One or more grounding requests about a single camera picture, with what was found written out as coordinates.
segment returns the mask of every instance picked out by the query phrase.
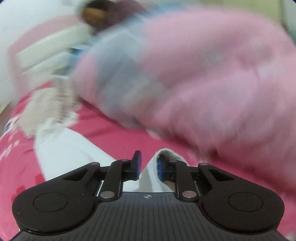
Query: white cloth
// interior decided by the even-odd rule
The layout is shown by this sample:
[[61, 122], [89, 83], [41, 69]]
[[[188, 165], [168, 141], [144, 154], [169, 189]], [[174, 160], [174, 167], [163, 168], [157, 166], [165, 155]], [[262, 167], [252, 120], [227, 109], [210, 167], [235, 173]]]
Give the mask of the white cloth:
[[[99, 162], [103, 167], [115, 161], [81, 134], [56, 123], [52, 118], [38, 128], [34, 148], [45, 180], [53, 179], [90, 162]], [[172, 192], [174, 184], [163, 183], [157, 177], [157, 157], [160, 154], [168, 159], [184, 161], [173, 151], [162, 149], [153, 156], [138, 181], [127, 181], [123, 184], [123, 191]]]

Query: silver screw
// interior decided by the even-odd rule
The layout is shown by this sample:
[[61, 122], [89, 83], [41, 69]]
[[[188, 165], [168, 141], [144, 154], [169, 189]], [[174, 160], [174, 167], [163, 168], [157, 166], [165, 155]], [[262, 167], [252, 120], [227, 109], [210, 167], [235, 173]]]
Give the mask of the silver screw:
[[196, 192], [194, 191], [184, 191], [182, 193], [182, 196], [185, 197], [185, 198], [193, 198], [193, 197], [196, 197]]
[[104, 192], [101, 192], [100, 196], [102, 198], [108, 199], [108, 198], [114, 197], [115, 196], [115, 193], [114, 192], [111, 192], [111, 191], [104, 191]]

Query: beige knit fabric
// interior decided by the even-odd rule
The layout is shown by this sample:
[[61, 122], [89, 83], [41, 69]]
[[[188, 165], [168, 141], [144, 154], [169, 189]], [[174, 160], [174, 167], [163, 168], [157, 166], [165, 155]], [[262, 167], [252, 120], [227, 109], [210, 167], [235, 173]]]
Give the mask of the beige knit fabric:
[[35, 91], [25, 110], [21, 114], [17, 125], [25, 136], [34, 138], [36, 131], [48, 118], [63, 122], [67, 113], [77, 103], [77, 98], [68, 81], [54, 79], [52, 87]]

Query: pink bed sheet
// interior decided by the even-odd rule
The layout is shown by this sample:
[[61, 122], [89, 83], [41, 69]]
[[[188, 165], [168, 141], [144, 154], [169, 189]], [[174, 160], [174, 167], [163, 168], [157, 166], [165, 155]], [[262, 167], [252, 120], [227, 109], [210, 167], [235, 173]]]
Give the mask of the pink bed sheet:
[[[49, 87], [47, 83], [41, 88]], [[0, 237], [10, 240], [18, 232], [18, 227], [11, 212], [14, 198], [22, 191], [45, 181], [34, 152], [34, 140], [28, 140], [14, 126], [14, 120], [22, 113], [30, 94], [23, 97], [11, 115], [10, 125], [0, 139]], [[189, 165], [196, 166], [201, 159], [185, 144], [175, 140], [161, 140], [152, 137], [144, 130], [127, 130], [117, 122], [104, 116], [95, 107], [83, 102], [77, 111], [79, 121], [70, 129], [82, 134], [93, 144], [115, 159], [130, 158], [135, 150], [142, 152], [141, 171], [151, 157], [162, 148], [169, 148], [182, 155]], [[241, 170], [220, 160], [212, 160], [212, 164], [235, 175], [253, 181], [274, 191], [267, 182], [257, 179], [251, 171]], [[287, 236], [296, 231], [295, 197], [279, 193], [285, 203], [285, 214], [279, 231]]]

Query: headboard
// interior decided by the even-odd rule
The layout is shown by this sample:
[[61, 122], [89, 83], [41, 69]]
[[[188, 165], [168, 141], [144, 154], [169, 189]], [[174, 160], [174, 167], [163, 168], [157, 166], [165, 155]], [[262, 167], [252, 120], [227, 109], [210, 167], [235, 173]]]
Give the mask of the headboard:
[[25, 33], [8, 49], [9, 70], [20, 97], [67, 64], [74, 45], [85, 43], [91, 28], [76, 15], [50, 19]]

